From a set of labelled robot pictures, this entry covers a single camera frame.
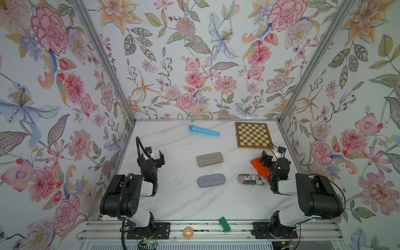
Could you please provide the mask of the orange fluffy cloth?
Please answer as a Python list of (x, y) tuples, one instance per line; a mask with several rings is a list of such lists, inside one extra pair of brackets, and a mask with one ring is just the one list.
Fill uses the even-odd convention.
[(260, 160), (261, 160), (261, 157), (255, 158), (255, 159), (251, 160), (251, 164), (257, 170), (258, 175), (267, 178), (270, 175), (270, 169), (267, 167), (264, 167), (264, 164), (262, 162), (260, 162)]

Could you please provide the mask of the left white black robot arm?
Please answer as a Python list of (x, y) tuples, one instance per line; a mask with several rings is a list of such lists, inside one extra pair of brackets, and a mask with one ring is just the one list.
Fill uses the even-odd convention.
[(121, 233), (125, 240), (167, 240), (170, 235), (170, 223), (157, 223), (154, 215), (140, 207), (141, 197), (154, 197), (158, 189), (158, 169), (165, 164), (163, 153), (155, 159), (139, 155), (139, 175), (115, 175), (100, 204), (104, 216), (117, 218), (123, 223)]

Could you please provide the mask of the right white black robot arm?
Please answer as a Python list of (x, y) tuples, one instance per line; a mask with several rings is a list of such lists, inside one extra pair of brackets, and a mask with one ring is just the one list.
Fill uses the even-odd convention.
[(291, 162), (263, 152), (251, 161), (257, 173), (265, 177), (273, 194), (292, 196), (297, 202), (290, 207), (277, 210), (270, 220), (253, 223), (252, 235), (257, 239), (297, 239), (300, 225), (313, 219), (333, 219), (345, 210), (333, 183), (317, 174), (296, 174), (290, 179)]

